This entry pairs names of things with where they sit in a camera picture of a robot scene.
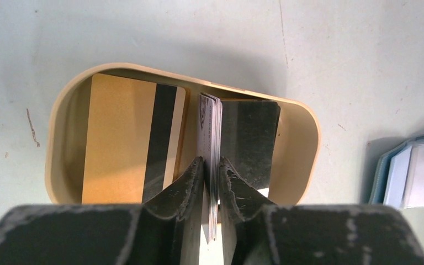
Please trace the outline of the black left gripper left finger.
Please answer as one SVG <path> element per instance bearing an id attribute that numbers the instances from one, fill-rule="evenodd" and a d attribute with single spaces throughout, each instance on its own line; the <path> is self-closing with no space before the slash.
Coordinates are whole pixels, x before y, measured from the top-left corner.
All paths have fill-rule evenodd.
<path id="1" fill-rule="evenodd" d="M 197 264 L 204 161 L 142 204 L 20 205 L 0 219 L 0 264 Z"/>

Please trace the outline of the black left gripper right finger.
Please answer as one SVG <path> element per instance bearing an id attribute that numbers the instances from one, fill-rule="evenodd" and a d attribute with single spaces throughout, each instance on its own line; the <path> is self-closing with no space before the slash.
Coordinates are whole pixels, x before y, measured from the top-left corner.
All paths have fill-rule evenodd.
<path id="1" fill-rule="evenodd" d="M 224 157 L 219 184 L 227 264 L 424 264 L 409 224 L 391 207 L 277 205 Z"/>

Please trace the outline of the white grey credit card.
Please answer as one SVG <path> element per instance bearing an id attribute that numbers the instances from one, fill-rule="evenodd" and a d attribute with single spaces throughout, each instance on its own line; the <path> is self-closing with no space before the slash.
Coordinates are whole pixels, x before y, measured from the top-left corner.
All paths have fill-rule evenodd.
<path id="1" fill-rule="evenodd" d="M 211 94 L 198 96 L 197 154 L 204 159 L 208 191 L 208 242 L 216 240 L 219 206 L 222 102 Z"/>

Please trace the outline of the blue card holder wallet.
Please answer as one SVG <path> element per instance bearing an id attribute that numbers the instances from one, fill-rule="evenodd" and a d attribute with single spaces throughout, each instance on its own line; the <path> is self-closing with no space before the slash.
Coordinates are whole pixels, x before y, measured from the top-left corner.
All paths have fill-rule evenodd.
<path id="1" fill-rule="evenodd" d="M 368 203 L 397 209 L 424 208 L 424 135 L 381 155 Z"/>

